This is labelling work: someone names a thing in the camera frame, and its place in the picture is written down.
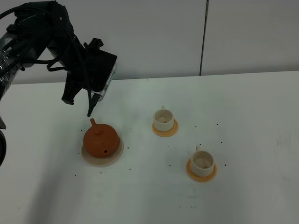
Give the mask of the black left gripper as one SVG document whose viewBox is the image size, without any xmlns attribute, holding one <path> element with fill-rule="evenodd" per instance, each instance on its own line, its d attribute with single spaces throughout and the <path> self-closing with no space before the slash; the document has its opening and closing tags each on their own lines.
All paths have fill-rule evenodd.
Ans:
<svg viewBox="0 0 299 224">
<path fill-rule="evenodd" d="M 71 43 L 66 53 L 62 57 L 61 64 L 67 71 L 67 78 L 64 88 L 62 100 L 67 104 L 74 104 L 75 96 L 81 91 L 86 89 L 88 99 L 91 97 L 91 87 L 87 68 L 87 55 L 89 49 L 100 49 L 103 46 L 101 39 L 93 38 L 87 44 L 81 44 L 77 38 L 74 38 L 74 43 Z"/>
</svg>

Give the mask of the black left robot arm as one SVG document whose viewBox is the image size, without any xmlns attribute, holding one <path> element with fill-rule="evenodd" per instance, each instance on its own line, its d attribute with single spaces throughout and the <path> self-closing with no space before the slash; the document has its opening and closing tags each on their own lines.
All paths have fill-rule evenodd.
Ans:
<svg viewBox="0 0 299 224">
<path fill-rule="evenodd" d="M 69 105 L 87 90 L 88 115 L 100 99 L 108 75 L 99 67 L 101 39 L 81 43 L 74 33 L 68 11 L 56 1 L 29 2 L 3 12 L 14 14 L 0 39 L 0 93 L 4 95 L 16 74 L 34 64 L 45 64 L 50 72 L 65 70 L 67 79 L 62 100 Z"/>
</svg>

